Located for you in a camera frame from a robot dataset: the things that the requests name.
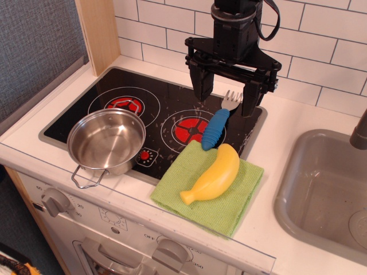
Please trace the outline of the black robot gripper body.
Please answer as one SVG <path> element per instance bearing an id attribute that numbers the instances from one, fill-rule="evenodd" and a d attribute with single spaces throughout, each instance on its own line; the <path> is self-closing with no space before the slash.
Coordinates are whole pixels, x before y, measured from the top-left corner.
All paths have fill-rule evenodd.
<path id="1" fill-rule="evenodd" d="M 274 91 L 278 85 L 277 72 L 282 66 L 259 49 L 258 41 L 264 37 L 260 29 L 261 12 L 213 11 L 212 17 L 212 38 L 185 40 L 188 67 L 193 64 L 244 84 L 257 80 L 263 84 L 263 92 Z"/>

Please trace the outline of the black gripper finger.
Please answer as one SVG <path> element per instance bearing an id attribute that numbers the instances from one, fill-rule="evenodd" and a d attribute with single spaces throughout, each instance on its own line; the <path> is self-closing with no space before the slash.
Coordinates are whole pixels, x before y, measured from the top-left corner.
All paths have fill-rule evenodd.
<path id="1" fill-rule="evenodd" d="M 195 96 L 199 101 L 206 100 L 213 91 L 214 73 L 193 64 L 189 70 Z"/>
<path id="2" fill-rule="evenodd" d="M 262 83 L 256 81 L 246 83 L 243 89 L 242 117 L 251 117 L 263 96 Z"/>

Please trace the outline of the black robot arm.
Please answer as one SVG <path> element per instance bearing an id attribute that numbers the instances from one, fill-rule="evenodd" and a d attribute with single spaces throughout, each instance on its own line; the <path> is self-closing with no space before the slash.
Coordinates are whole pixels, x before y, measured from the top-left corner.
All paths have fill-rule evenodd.
<path id="1" fill-rule="evenodd" d="M 267 92 L 278 84 L 282 65 L 259 48 L 259 40 L 269 41 L 280 28 L 278 21 L 268 37 L 261 32 L 263 1 L 215 1 L 212 38 L 185 40 L 194 93 L 204 101 L 213 91 L 216 75 L 244 84 L 242 116 L 252 116 Z"/>

